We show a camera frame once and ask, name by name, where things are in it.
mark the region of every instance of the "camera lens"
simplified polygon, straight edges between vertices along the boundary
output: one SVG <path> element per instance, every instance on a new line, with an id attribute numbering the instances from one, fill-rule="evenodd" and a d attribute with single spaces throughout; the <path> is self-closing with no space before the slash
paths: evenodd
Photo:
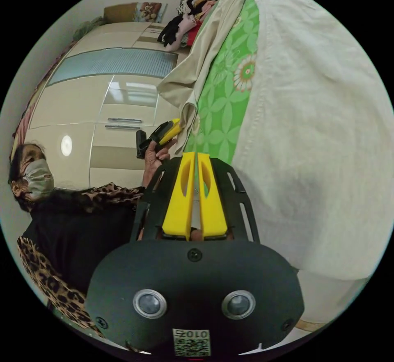
<path id="1" fill-rule="evenodd" d="M 231 320 L 241 320 L 249 316 L 255 307 L 254 296 L 245 290 L 230 292 L 222 302 L 222 312 Z"/>
<path id="2" fill-rule="evenodd" d="M 134 309 L 145 318 L 159 318 L 167 311 L 167 302 L 163 295 L 153 289 L 138 291 L 133 299 Z"/>

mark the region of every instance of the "hand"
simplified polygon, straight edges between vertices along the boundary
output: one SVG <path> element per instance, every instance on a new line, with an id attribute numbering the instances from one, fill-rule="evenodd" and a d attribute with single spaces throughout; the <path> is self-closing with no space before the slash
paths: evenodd
<path id="1" fill-rule="evenodd" d="M 145 172 L 142 178 L 142 186 L 147 188 L 148 184 L 152 180 L 153 175 L 157 171 L 157 168 L 162 164 L 162 161 L 169 160 L 171 158 L 168 150 L 177 143 L 176 139 L 172 139 L 168 142 L 160 151 L 155 152 L 156 142 L 152 141 L 145 153 Z"/>

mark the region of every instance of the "yellow bracket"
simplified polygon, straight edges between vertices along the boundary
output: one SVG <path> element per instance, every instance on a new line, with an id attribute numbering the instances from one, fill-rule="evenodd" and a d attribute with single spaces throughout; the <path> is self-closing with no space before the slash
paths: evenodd
<path id="1" fill-rule="evenodd" d="M 197 164 L 202 236 L 203 238 L 225 236 L 227 224 L 209 155 L 198 153 Z M 205 195 L 204 184 L 208 189 L 207 195 Z"/>
<path id="2" fill-rule="evenodd" d="M 164 145 L 168 141 L 171 141 L 172 138 L 176 137 L 182 131 L 182 128 L 180 127 L 180 119 L 172 119 L 170 123 L 173 124 L 172 128 L 160 140 L 159 145 Z"/>
<path id="3" fill-rule="evenodd" d="M 163 223 L 163 232 L 174 237 L 190 238 L 193 210 L 193 187 L 196 153 L 184 153 L 171 200 Z"/>

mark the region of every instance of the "face mask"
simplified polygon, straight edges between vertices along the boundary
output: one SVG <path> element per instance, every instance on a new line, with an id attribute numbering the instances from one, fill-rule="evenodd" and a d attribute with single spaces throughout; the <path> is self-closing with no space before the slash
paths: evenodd
<path id="1" fill-rule="evenodd" d="M 44 159 L 30 163 L 23 178 L 28 183 L 28 193 L 33 199 L 46 196 L 55 188 L 53 175 Z"/>

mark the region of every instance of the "green flower pattern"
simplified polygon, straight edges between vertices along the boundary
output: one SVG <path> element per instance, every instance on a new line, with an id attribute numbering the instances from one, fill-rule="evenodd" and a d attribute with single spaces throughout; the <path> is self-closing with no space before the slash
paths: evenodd
<path id="1" fill-rule="evenodd" d="M 258 31 L 256 3 L 245 0 L 212 62 L 185 152 L 208 153 L 231 164 L 252 88 Z"/>

